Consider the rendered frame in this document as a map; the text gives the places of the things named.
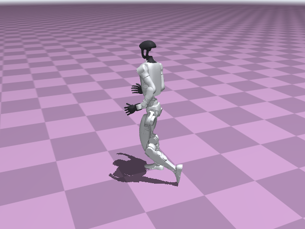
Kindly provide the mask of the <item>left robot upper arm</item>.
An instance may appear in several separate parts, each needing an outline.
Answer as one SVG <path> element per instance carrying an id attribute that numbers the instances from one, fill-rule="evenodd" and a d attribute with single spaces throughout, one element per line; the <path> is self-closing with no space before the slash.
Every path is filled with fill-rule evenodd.
<path id="1" fill-rule="evenodd" d="M 145 64 L 141 65 L 140 67 L 137 68 L 137 73 L 141 76 L 141 78 L 143 79 L 144 83 L 148 85 L 149 87 L 152 87 L 154 92 L 156 92 L 156 87 L 151 79 L 151 77 L 148 74 L 148 68 L 146 67 Z"/>

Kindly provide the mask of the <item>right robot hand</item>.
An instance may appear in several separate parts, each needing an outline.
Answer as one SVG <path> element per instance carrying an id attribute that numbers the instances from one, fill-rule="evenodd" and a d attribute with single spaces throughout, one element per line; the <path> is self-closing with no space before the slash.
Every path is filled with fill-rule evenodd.
<path id="1" fill-rule="evenodd" d="M 136 85 L 138 85 L 138 86 L 136 86 Z M 136 89 L 136 90 L 132 90 L 132 91 L 138 91 L 138 92 L 132 92 L 132 93 L 143 94 L 143 93 L 142 93 L 142 87 L 141 87 L 141 85 L 138 84 L 138 83 L 136 83 L 136 85 L 132 85 L 132 86 L 134 86 L 134 87 L 131 88 L 131 89 Z M 137 88 L 135 88 L 135 87 L 137 87 Z"/>

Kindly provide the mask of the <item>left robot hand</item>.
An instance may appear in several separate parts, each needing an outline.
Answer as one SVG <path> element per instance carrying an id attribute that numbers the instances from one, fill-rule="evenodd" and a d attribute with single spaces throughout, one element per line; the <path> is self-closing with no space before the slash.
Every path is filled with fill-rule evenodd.
<path id="1" fill-rule="evenodd" d="M 127 108 L 125 110 L 125 111 L 127 111 L 126 113 L 128 113 L 127 115 L 133 114 L 135 111 L 139 111 L 139 110 L 137 110 L 136 105 L 138 105 L 140 103 L 135 104 L 135 105 L 130 105 L 128 103 L 126 103 L 126 104 L 129 105 L 128 107 L 124 107 L 124 108 Z M 142 110 L 142 109 L 140 109 L 140 110 Z"/>

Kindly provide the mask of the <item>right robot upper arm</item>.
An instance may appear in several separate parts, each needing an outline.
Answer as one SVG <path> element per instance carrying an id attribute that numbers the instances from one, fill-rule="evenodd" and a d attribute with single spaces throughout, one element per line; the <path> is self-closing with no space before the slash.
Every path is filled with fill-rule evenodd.
<path id="1" fill-rule="evenodd" d="M 161 66 L 161 79 L 162 79 L 162 87 L 161 87 L 161 91 L 163 91 L 165 89 L 165 85 L 164 85 L 164 77 L 163 77 L 163 65 L 161 63 L 159 63 Z"/>

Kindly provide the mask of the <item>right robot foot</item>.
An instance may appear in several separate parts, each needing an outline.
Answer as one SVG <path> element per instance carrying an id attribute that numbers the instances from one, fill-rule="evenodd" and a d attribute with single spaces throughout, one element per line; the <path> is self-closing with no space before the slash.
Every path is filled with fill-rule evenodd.
<path id="1" fill-rule="evenodd" d="M 158 167 L 155 166 L 155 164 L 146 164 L 144 165 L 145 168 L 148 168 L 148 169 L 157 169 L 157 170 L 164 170 L 164 167 L 162 165 L 159 165 Z"/>

